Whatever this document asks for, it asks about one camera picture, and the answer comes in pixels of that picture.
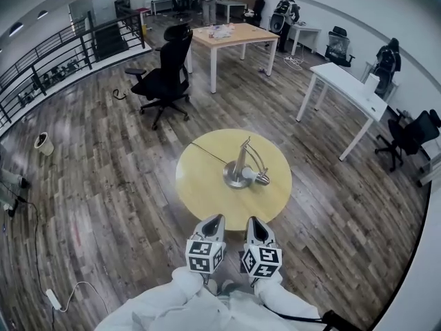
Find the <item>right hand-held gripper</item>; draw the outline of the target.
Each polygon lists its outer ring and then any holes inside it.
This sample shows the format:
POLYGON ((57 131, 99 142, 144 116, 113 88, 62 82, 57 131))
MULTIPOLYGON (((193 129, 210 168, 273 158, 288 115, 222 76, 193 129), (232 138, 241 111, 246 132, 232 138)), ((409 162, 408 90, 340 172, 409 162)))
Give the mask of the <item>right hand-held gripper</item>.
POLYGON ((282 250, 272 246, 276 243, 273 230, 258 217, 250 217, 245 229, 242 265, 250 278, 272 278, 282 267, 282 250), (250 245, 252 239, 263 245, 250 245))

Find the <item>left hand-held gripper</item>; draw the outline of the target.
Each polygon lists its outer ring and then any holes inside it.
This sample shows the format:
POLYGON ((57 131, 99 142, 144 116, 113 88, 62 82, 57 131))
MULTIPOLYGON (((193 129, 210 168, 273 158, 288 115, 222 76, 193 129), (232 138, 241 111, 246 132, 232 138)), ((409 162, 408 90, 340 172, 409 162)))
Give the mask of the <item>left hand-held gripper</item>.
POLYGON ((201 239, 188 239, 185 249, 187 267, 190 271, 213 274, 218 269, 225 255, 223 242, 225 223, 222 214, 215 214, 196 225, 194 234, 201 239))

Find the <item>silver desk lamp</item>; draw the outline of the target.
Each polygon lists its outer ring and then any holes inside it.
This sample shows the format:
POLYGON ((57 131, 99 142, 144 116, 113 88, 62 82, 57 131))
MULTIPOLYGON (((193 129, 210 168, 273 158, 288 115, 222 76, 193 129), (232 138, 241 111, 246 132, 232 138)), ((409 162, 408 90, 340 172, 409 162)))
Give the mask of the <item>silver desk lamp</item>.
POLYGON ((268 167, 264 164, 262 157, 251 145, 251 137, 240 145, 238 158, 235 161, 227 163, 223 169, 223 180, 227 186, 233 189, 241 190, 248 188, 256 183, 261 186, 270 184, 267 175, 268 167), (247 157, 250 157, 257 169, 254 170, 246 163, 247 157))

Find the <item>person's left forearm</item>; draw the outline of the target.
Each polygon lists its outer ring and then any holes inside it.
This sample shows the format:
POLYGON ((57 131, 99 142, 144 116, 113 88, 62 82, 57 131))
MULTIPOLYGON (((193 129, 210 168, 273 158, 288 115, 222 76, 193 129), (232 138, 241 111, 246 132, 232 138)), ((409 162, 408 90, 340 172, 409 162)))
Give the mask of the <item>person's left forearm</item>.
POLYGON ((172 285, 183 296, 183 303, 187 303, 203 288, 204 278, 188 267, 180 267, 172 273, 172 285))

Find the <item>person's right forearm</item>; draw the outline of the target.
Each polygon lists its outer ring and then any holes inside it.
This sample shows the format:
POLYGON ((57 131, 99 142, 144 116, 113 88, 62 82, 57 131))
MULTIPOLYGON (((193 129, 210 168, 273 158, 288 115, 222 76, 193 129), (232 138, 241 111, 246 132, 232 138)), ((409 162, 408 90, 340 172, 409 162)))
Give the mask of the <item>person's right forearm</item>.
POLYGON ((254 284, 254 294, 271 309, 282 305, 284 288, 283 278, 276 272, 270 279, 258 279, 254 284))

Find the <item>long white desk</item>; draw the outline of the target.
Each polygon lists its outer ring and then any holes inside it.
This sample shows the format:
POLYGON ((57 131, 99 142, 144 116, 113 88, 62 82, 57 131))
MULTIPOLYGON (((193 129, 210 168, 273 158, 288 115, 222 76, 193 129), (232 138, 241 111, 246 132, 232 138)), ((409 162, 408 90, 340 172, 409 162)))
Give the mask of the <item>long white desk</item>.
POLYGON ((324 63, 310 68, 312 71, 311 81, 302 101, 300 110, 298 111, 296 120, 300 122, 306 110, 307 104, 312 96, 313 90, 318 81, 324 83, 319 99, 314 106, 315 110, 319 110, 328 89, 336 91, 340 96, 348 100, 366 117, 367 121, 353 138, 345 151, 340 155, 339 160, 344 161, 348 154, 355 148, 361 138, 365 135, 370 126, 375 122, 380 122, 382 116, 387 109, 387 103, 381 99, 376 93, 365 94, 364 84, 355 78, 352 74, 343 70, 334 63, 324 63))

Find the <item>rectangular wooden table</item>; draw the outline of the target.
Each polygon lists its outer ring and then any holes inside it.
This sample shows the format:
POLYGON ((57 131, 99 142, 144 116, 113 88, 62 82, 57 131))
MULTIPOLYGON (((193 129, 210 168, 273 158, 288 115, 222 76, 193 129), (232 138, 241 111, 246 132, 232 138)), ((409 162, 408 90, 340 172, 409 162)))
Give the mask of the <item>rectangular wooden table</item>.
POLYGON ((241 46, 240 59, 245 59, 246 47, 252 43, 268 42, 271 44, 269 53, 269 62, 266 69, 266 75, 269 77, 272 73, 276 49, 279 36, 268 30, 252 26, 248 23, 230 24, 235 27, 235 31, 230 38, 210 39, 207 35, 207 28, 194 28, 192 41, 204 45, 210 50, 210 92, 216 93, 216 77, 217 77, 217 58, 218 50, 232 46, 241 46))

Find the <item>round yellow wooden table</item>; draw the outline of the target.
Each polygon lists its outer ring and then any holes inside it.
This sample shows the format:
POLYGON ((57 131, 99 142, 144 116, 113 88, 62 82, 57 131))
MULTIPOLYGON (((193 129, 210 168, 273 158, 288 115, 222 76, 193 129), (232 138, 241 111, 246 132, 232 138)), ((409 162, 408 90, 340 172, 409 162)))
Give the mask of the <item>round yellow wooden table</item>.
POLYGON ((230 231, 243 231, 252 216, 265 223, 275 219, 287 205, 291 189, 291 170, 280 149, 247 130, 215 130, 200 136, 186 147, 176 168, 176 190, 185 207, 200 220, 224 215, 230 231), (237 160, 248 137, 268 167, 270 184, 253 183, 237 190, 225 184, 223 169, 237 160))

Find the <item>person's grey shoe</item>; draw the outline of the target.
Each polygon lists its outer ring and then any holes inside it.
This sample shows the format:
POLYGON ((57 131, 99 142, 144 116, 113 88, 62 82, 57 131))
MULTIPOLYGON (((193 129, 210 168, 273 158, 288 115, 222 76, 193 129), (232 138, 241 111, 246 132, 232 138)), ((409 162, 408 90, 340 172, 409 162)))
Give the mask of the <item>person's grey shoe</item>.
POLYGON ((221 285, 218 285, 217 282, 214 279, 210 279, 205 287, 214 295, 229 295, 235 290, 238 290, 242 287, 240 283, 236 283, 230 279, 225 280, 221 283, 221 285))

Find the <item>person's white jacket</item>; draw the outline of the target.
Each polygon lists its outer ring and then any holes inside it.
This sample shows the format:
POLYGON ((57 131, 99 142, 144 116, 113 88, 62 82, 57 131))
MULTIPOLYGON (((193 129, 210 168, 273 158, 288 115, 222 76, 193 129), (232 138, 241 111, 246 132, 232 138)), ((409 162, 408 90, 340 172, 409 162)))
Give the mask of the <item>person's white jacket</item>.
POLYGON ((128 300, 94 331, 322 331, 316 307, 284 290, 281 306, 271 309, 241 289, 214 296, 202 288, 183 303, 172 282, 128 300))

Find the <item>black device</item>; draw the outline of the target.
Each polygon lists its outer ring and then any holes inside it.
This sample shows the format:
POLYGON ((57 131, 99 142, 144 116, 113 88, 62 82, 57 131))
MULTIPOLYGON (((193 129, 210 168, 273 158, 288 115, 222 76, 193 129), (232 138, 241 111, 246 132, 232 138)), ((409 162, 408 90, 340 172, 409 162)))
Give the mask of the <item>black device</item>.
POLYGON ((330 310, 323 314, 322 322, 326 325, 323 331, 332 331, 336 329, 337 331, 351 331, 351 324, 336 314, 333 310, 330 310))

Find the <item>black high-back office chair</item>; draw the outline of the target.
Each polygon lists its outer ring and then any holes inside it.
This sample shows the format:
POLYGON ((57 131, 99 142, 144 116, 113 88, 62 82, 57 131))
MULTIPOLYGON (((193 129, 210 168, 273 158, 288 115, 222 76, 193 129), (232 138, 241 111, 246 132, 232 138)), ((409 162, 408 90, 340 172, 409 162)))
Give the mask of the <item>black high-back office chair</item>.
POLYGON ((189 72, 185 67, 185 60, 193 38, 193 31, 188 23, 181 23, 168 27, 164 32, 166 43, 156 50, 159 52, 161 65, 151 71, 138 68, 127 68, 125 74, 136 77, 137 83, 132 86, 131 92, 144 96, 149 101, 141 106, 139 112, 143 114, 148 108, 157 108, 158 112, 152 124, 152 129, 158 128, 158 120, 166 108, 172 108, 189 120, 188 113, 178 107, 178 100, 190 101, 187 93, 189 88, 189 72))

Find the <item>white power strip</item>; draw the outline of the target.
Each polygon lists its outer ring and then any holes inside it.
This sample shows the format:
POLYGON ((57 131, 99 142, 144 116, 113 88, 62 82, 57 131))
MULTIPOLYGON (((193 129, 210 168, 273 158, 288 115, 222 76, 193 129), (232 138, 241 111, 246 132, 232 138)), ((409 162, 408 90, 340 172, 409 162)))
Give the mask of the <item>white power strip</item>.
POLYGON ((47 298, 49 299, 50 303, 52 304, 52 307, 55 310, 60 310, 62 308, 56 294, 54 293, 54 291, 52 289, 50 289, 50 288, 47 289, 45 291, 45 294, 46 294, 47 298))

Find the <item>white low shelf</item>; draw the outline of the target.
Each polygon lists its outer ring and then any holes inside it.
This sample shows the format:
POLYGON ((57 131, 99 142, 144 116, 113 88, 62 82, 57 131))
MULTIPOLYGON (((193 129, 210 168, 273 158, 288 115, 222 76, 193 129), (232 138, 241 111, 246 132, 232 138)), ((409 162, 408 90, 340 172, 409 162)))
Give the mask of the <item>white low shelf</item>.
POLYGON ((422 187, 441 175, 441 153, 420 168, 417 184, 422 187))

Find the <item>beige waste bin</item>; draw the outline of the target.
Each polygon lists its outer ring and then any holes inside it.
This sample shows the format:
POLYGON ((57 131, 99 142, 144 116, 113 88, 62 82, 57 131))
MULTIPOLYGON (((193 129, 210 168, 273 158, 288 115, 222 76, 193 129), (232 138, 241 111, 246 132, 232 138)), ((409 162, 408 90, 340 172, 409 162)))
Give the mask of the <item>beige waste bin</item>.
POLYGON ((34 148, 45 156, 50 156, 54 151, 54 145, 51 142, 47 132, 38 135, 34 142, 34 148))

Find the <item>white paper roll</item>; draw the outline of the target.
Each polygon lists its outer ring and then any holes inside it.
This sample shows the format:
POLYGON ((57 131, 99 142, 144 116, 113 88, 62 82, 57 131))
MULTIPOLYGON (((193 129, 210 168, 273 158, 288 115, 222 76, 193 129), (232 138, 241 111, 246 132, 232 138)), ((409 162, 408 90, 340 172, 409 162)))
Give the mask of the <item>white paper roll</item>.
POLYGON ((376 91, 379 82, 380 82, 380 78, 374 75, 373 73, 370 73, 364 84, 364 88, 363 88, 364 93, 373 94, 376 91))

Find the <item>pile of small plastic packets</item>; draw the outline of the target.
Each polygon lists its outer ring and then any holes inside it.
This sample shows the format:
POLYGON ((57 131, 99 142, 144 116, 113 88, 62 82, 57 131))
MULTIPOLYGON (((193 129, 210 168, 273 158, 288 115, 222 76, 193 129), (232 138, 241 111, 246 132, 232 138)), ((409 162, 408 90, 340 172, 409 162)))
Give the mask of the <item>pile of small plastic packets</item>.
POLYGON ((235 27, 231 25, 210 26, 207 28, 207 35, 210 39, 230 38, 235 31, 235 27))

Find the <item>black mesh office chair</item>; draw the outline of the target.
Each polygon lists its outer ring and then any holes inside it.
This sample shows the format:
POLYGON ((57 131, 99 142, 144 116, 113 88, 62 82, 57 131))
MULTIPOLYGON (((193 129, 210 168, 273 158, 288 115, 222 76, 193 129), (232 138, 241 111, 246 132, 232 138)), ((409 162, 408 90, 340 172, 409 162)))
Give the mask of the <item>black mesh office chair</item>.
POLYGON ((334 26, 328 33, 329 43, 325 51, 325 58, 330 62, 344 68, 350 68, 351 62, 355 58, 349 55, 347 58, 350 40, 347 37, 347 31, 344 28, 334 26))

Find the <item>black metal railing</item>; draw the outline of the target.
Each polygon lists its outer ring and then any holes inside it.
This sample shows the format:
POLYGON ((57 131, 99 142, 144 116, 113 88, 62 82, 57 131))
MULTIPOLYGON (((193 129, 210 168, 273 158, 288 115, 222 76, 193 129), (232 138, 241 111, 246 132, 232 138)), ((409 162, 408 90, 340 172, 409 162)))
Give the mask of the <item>black metal railing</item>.
POLYGON ((73 23, 34 47, 0 73, 0 129, 12 124, 20 111, 47 97, 74 76, 91 72, 124 52, 147 50, 139 14, 91 26, 88 18, 73 23))

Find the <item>black swivel chair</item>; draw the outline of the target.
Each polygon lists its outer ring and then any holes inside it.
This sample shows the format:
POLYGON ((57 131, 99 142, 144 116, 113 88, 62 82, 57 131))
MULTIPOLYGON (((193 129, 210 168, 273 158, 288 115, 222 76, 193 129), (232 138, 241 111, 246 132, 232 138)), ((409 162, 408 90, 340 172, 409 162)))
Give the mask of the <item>black swivel chair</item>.
POLYGON ((255 26, 259 26, 262 20, 262 13, 263 9, 265 7, 265 0, 256 0, 254 4, 254 17, 253 17, 253 24, 255 26))

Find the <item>grey table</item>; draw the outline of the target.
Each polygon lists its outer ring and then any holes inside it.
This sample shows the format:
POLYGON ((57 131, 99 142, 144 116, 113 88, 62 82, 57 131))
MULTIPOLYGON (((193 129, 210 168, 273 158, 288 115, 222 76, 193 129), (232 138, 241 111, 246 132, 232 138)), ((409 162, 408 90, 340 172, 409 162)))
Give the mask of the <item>grey table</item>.
POLYGON ((231 7, 242 7, 247 9, 247 4, 239 1, 231 1, 231 0, 216 0, 216 4, 220 6, 225 6, 225 16, 227 24, 230 23, 230 10, 231 7))

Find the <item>white bench table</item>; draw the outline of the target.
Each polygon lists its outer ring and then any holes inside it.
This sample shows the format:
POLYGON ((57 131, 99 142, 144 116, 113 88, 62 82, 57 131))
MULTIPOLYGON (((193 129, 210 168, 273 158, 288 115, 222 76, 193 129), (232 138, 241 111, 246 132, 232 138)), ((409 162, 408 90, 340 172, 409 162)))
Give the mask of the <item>white bench table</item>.
POLYGON ((151 8, 153 15, 157 15, 164 11, 170 11, 173 9, 172 0, 153 0, 151 1, 151 8))

